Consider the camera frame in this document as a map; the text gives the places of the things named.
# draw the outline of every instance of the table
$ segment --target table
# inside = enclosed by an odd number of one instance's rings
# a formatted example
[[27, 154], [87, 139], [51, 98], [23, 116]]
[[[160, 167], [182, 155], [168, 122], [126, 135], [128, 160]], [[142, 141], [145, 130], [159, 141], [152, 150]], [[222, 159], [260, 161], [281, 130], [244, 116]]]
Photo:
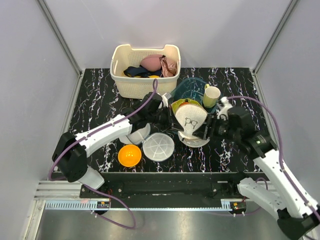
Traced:
[[[182, 68], [178, 84], [186, 78], [197, 77], [220, 89], [223, 96], [249, 96], [259, 99], [249, 68]], [[110, 76], [108, 68], [86, 69], [80, 86], [69, 131], [80, 133], [93, 129], [132, 106], [137, 99], [123, 98]], [[252, 115], [257, 129], [268, 131], [261, 107], [244, 99], [233, 101], [244, 106]], [[207, 145], [191, 148], [179, 141], [175, 134], [168, 134], [175, 143], [174, 154], [164, 162], [153, 162], [142, 154], [135, 167], [123, 167], [118, 162], [118, 151], [124, 146], [118, 139], [108, 143], [88, 158], [88, 165], [100, 172], [259, 172], [260, 168], [238, 147], [227, 140], [211, 140]]]

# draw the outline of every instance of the laundry basket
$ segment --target laundry basket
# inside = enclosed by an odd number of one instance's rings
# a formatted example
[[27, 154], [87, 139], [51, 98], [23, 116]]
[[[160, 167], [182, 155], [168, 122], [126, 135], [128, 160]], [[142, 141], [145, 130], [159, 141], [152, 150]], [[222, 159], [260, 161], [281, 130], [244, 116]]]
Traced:
[[160, 95], [170, 93], [177, 86], [180, 75], [181, 58], [179, 48], [175, 45], [165, 45], [163, 49], [137, 49], [130, 44], [118, 46], [112, 56], [110, 74], [124, 98], [143, 99], [146, 94], [153, 91], [154, 78], [127, 77], [123, 74], [128, 67], [139, 67], [145, 57], [152, 54], [162, 54], [177, 62], [177, 73], [172, 77], [158, 78], [156, 92]]

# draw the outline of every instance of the cup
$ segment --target cup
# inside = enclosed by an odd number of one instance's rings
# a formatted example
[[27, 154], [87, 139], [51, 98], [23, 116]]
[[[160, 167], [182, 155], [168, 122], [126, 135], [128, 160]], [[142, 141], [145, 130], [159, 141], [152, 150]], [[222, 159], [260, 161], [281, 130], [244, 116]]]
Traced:
[[212, 108], [218, 101], [220, 95], [221, 92], [219, 88], [206, 84], [204, 86], [204, 95], [202, 100], [203, 106], [205, 108]]

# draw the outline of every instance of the wall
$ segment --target wall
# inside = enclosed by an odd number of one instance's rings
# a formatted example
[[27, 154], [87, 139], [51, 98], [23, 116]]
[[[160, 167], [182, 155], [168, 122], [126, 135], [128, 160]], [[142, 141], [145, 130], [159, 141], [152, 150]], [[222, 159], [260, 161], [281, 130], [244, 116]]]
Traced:
[[285, 161], [320, 202], [320, 1], [300, 1], [258, 78], [282, 133]]
[[180, 48], [182, 67], [251, 67], [290, 0], [46, 0], [81, 68], [116, 46]]
[[77, 76], [36, 1], [0, 2], [0, 239], [19, 239]]

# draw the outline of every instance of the marble tabletop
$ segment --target marble tabletop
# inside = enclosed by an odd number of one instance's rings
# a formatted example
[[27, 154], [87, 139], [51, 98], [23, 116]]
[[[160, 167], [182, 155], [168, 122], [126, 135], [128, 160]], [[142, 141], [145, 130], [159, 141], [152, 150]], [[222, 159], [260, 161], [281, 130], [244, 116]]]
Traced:
[[[197, 77], [218, 87], [223, 96], [249, 96], [258, 98], [249, 68], [182, 68], [178, 84], [186, 78]], [[110, 76], [108, 68], [86, 69], [69, 125], [73, 134], [93, 129], [115, 117], [137, 99], [123, 98]], [[236, 106], [249, 110], [257, 129], [267, 132], [261, 107], [245, 99], [233, 101]], [[211, 140], [207, 145], [191, 148], [179, 141], [176, 134], [168, 133], [175, 143], [173, 155], [154, 162], [142, 153], [135, 167], [123, 167], [118, 162], [118, 151], [124, 146], [118, 139], [94, 152], [88, 164], [100, 172], [259, 172], [260, 168], [237, 146], [227, 140]]]

